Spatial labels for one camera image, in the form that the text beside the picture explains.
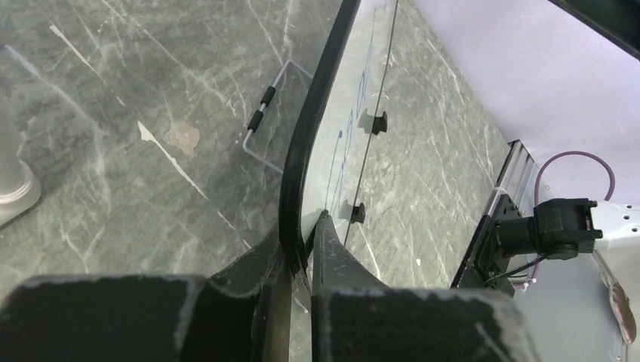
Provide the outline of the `white PVC pipe frame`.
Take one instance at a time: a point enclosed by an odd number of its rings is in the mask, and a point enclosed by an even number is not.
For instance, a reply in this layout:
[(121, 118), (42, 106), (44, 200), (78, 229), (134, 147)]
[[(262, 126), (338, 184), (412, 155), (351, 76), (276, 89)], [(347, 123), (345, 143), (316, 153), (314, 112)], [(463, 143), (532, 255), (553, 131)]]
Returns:
[(42, 195), (40, 182), (18, 155), (21, 144), (16, 117), (1, 95), (1, 227), (32, 209)]

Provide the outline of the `white whiteboard black frame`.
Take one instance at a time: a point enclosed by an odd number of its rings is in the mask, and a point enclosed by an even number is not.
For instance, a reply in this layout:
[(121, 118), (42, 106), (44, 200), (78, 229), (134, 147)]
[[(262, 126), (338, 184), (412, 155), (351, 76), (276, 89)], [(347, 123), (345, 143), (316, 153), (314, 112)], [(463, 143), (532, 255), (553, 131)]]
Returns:
[(356, 198), (370, 141), (387, 126), (380, 98), (397, 10), (395, 1), (344, 1), (325, 42), (282, 174), (278, 231), (293, 273), (307, 267), (323, 212), (339, 241), (364, 220)]

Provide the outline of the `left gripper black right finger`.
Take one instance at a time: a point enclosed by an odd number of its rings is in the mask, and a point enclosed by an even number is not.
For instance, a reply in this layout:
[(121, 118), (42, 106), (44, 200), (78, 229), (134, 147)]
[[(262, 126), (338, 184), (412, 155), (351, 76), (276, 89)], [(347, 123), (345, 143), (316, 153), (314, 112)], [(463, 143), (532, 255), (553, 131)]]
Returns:
[(315, 361), (538, 361), (521, 311), (486, 289), (394, 289), (341, 243), (323, 211), (313, 233)]

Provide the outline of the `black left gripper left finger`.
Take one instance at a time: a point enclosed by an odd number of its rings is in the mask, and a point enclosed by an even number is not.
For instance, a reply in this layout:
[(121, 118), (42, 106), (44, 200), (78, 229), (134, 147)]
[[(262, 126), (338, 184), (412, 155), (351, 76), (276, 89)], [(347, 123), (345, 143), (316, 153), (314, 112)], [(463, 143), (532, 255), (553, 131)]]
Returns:
[(218, 273), (40, 275), (1, 306), (3, 361), (286, 361), (276, 229)]

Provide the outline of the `aluminium extrusion frame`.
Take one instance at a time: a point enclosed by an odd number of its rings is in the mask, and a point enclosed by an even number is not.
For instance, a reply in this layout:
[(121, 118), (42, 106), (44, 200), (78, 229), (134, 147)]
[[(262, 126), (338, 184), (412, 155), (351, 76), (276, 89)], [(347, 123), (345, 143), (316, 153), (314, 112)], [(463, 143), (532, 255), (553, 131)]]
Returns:
[[(483, 212), (484, 215), (495, 219), (500, 215), (528, 217), (533, 213), (534, 181), (539, 167), (521, 140), (513, 141), (509, 145), (509, 154)], [(502, 211), (500, 208), (503, 195), (509, 196), (512, 202), (511, 211)]]

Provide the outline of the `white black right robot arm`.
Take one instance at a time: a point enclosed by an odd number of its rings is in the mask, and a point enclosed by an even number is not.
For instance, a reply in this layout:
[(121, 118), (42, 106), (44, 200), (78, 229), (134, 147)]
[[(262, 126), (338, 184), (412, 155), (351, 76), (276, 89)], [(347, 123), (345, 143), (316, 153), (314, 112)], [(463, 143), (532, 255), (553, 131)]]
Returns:
[(580, 253), (639, 245), (639, 206), (587, 198), (554, 198), (531, 216), (500, 221), (495, 235), (507, 256), (569, 260)]

